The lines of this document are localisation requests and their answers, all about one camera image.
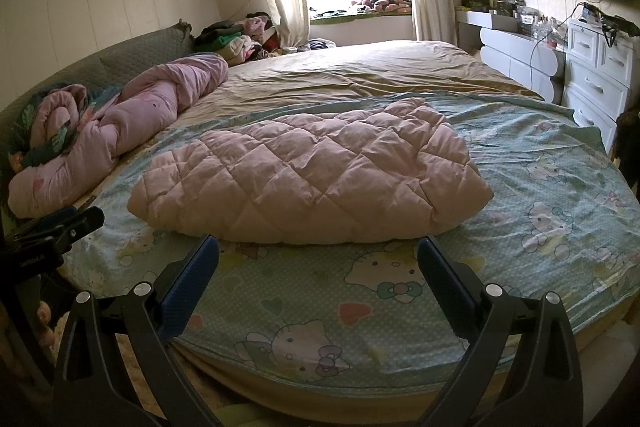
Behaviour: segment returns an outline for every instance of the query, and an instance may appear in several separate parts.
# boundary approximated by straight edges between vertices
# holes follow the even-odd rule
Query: power cord
[[[561,23],[559,23],[559,25],[557,26],[553,26],[551,28],[550,31],[548,31],[543,37],[539,38],[536,41],[536,45],[533,46],[533,49],[531,51],[531,56],[529,57],[529,73],[531,74],[531,89],[533,89],[533,55],[536,53],[536,49],[538,48],[538,46],[540,45],[540,42],[544,41],[549,35],[551,35],[554,30],[557,30],[560,26],[562,26],[563,24],[565,24],[571,17],[574,16],[575,11],[580,7],[580,6],[584,6],[583,2],[579,2],[577,5],[575,5],[574,10],[571,12],[571,15],[569,15],[564,21],[562,21]],[[562,54],[562,68],[566,68],[566,52],[567,50],[564,50],[564,54]]]

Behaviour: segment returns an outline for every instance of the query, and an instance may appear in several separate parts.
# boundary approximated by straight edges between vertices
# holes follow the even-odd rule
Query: quilted cushion
[[[20,111],[34,93],[52,84],[82,84],[89,90],[124,86],[132,78],[157,64],[193,53],[191,25],[178,22],[170,28],[140,35],[78,60],[20,95],[0,112],[0,176],[2,204],[6,204],[9,181],[14,172],[7,155],[8,136]]]
[[[409,98],[206,132],[154,158],[127,208],[156,229],[324,245],[446,232],[492,197],[464,139]]]

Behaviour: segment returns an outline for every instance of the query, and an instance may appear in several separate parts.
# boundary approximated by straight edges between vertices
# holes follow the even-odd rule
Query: metal screw
[[[151,285],[148,282],[141,282],[138,286],[133,288],[133,293],[138,297],[147,295],[151,291]]]
[[[80,292],[78,295],[76,295],[76,302],[78,304],[84,304],[90,298],[91,298],[91,293],[89,293],[89,292]]]
[[[559,304],[560,296],[557,293],[549,292],[545,295],[546,300],[548,300],[551,304]]]
[[[492,297],[499,297],[502,295],[502,288],[497,284],[488,284],[485,288],[485,291],[491,295]]]

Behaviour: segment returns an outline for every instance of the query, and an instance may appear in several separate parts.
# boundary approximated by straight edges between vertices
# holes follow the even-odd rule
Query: black furry object
[[[616,124],[618,129],[613,142],[613,158],[620,159],[620,172],[629,186],[633,187],[640,182],[640,106],[625,111]]]

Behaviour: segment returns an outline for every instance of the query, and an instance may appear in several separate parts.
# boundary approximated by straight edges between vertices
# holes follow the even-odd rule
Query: tan bed sheet
[[[287,105],[311,105],[403,92],[450,90],[472,93],[535,93],[444,42],[392,41],[348,46],[248,62],[231,68],[227,83],[185,111],[173,125],[187,126]],[[122,167],[152,139],[123,157],[118,167],[92,193],[111,184]],[[89,195],[78,201],[84,203]],[[577,335],[582,348],[622,317],[624,302]],[[313,394],[257,377],[227,363],[208,359],[175,345],[194,371],[190,380],[206,403],[226,405],[233,399],[221,382],[255,402],[289,415],[330,423],[385,423],[415,419],[436,393],[393,399],[345,399]],[[488,394],[495,396],[504,381],[497,375]]]

